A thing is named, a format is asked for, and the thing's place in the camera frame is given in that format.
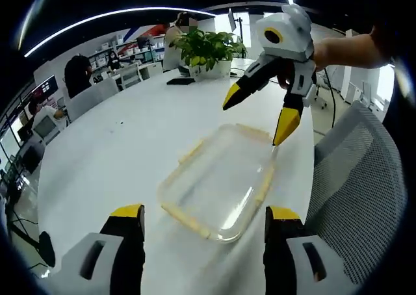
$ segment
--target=window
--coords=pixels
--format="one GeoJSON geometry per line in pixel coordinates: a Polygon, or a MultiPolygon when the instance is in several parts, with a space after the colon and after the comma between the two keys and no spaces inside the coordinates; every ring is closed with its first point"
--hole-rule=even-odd
{"type": "MultiPolygon", "coordinates": [[[[242,40],[246,47],[252,46],[252,36],[250,34],[250,19],[248,12],[234,12],[235,19],[242,19],[242,40]]],[[[215,32],[227,32],[231,33],[231,25],[229,24],[228,14],[220,14],[214,19],[215,32]]],[[[234,41],[237,40],[237,36],[240,36],[240,23],[237,23],[237,28],[234,30],[234,41]]]]}
{"type": "Polygon", "coordinates": [[[265,14],[263,15],[263,18],[267,18],[273,14],[275,14],[275,12],[265,12],[265,14]]]}
{"type": "Polygon", "coordinates": [[[378,77],[377,96],[384,100],[391,100],[393,95],[393,87],[395,84],[395,71],[391,65],[382,66],[380,68],[380,76],[378,77]]]}
{"type": "MultiPolygon", "coordinates": [[[[2,138],[0,139],[0,143],[3,146],[3,149],[6,151],[6,154],[9,158],[11,156],[16,156],[18,154],[20,147],[18,143],[14,140],[14,137],[10,128],[4,132],[2,138]]],[[[0,169],[4,170],[7,165],[8,160],[2,149],[0,153],[0,159],[1,159],[0,169]]]]}

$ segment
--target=human arm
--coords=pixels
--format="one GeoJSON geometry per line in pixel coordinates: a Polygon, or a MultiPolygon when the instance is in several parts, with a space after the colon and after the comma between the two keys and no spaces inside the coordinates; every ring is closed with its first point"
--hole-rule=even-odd
{"type": "Polygon", "coordinates": [[[325,38],[316,43],[313,58],[317,71],[332,64],[359,68],[378,68],[387,64],[390,53],[383,45],[380,33],[373,27],[370,34],[349,38],[325,38]]]}

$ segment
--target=white shirt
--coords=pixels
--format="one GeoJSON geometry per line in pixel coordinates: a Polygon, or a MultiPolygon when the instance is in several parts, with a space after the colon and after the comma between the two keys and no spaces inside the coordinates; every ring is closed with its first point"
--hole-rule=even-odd
{"type": "Polygon", "coordinates": [[[181,61],[182,50],[175,47],[169,47],[170,43],[173,42],[183,32],[179,27],[174,26],[167,30],[164,36],[164,57],[163,57],[163,70],[174,70],[180,65],[184,65],[181,61]]]}
{"type": "Polygon", "coordinates": [[[41,108],[40,111],[34,116],[32,129],[36,127],[46,116],[49,116],[52,122],[58,127],[59,131],[63,131],[66,128],[66,118],[54,118],[53,116],[56,112],[57,110],[55,110],[53,107],[50,107],[49,105],[41,108]]]}

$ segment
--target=plastic container lid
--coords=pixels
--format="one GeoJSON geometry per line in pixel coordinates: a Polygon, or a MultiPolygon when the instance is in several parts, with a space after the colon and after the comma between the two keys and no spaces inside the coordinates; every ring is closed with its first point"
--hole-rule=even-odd
{"type": "Polygon", "coordinates": [[[236,241],[263,203],[277,148],[266,132],[223,125],[162,183],[162,208],[203,238],[236,241]]]}

